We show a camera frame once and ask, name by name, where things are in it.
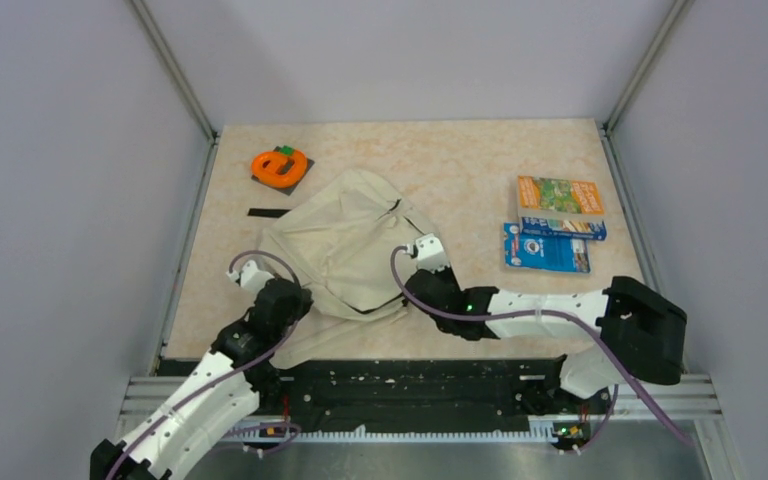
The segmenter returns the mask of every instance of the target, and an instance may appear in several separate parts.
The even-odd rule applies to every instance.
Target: book cover
[[[522,232],[547,237],[604,240],[608,236],[605,222],[577,222],[549,218],[522,217]]]
[[[509,267],[590,273],[590,257],[584,240],[528,235],[520,231],[516,223],[506,223],[504,232],[505,264]]]
[[[517,206],[523,232],[604,240],[602,198],[593,182],[520,175]]]
[[[596,222],[605,214],[593,182],[520,175],[520,217]]]

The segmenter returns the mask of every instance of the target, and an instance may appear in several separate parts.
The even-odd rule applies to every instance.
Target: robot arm
[[[462,290],[442,243],[434,235],[419,238],[409,250],[416,258],[417,272],[405,287],[420,301],[438,310],[426,313],[442,332],[467,340],[518,335],[590,339],[581,326],[562,318],[563,315],[575,316],[598,332],[625,369],[639,380],[674,385],[681,379],[687,316],[637,280],[615,277],[605,290],[571,295],[529,295],[496,287]],[[487,321],[461,321],[441,316],[439,311],[476,317],[529,313]],[[597,345],[562,356],[557,364],[555,374],[547,377],[540,388],[546,395],[554,395],[560,388],[587,399],[600,389],[622,381],[616,367]]]
[[[280,396],[278,371],[267,361],[245,373],[237,370],[262,357],[307,314],[312,305],[310,291],[275,278],[253,260],[229,276],[257,295],[254,305],[243,318],[222,329],[192,374],[145,422],[118,443],[104,440],[96,447],[90,480],[105,480],[127,450],[129,455],[116,472],[119,476],[113,478],[183,479],[225,432],[254,413],[262,401],[273,402]],[[211,387],[198,393],[211,382]]]

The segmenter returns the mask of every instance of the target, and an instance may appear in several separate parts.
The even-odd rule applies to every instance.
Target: gray wall
[[[151,0],[210,119],[605,118],[669,0]]]
[[[768,2],[696,2],[618,138],[691,359],[768,478]]]
[[[0,479],[87,478],[206,143],[122,1],[0,1]]]

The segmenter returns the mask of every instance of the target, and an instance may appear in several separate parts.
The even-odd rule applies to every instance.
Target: orange toy
[[[307,156],[288,146],[263,152],[252,161],[252,175],[260,183],[279,190],[294,187],[307,170]]]

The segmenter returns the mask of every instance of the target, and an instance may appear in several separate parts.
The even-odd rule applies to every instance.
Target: marble tabletop
[[[289,196],[251,180],[258,153],[290,145],[316,162]],[[273,219],[249,208],[293,208],[348,168],[375,172],[433,221],[461,286],[495,285],[524,293],[573,293],[607,287],[611,277],[641,278],[631,238],[592,119],[480,120],[227,126],[211,174],[165,358],[201,357],[219,330],[251,304],[225,276],[234,254],[254,248]],[[503,265],[502,224],[516,219],[517,175],[596,182],[606,209],[604,242],[590,242],[588,275],[516,270]],[[288,342],[311,338],[316,348],[284,356],[307,358],[534,358],[576,351],[586,342],[519,337],[468,342],[440,333],[411,307],[408,314],[346,333],[342,322],[312,312]],[[329,335],[327,332],[341,332]]]

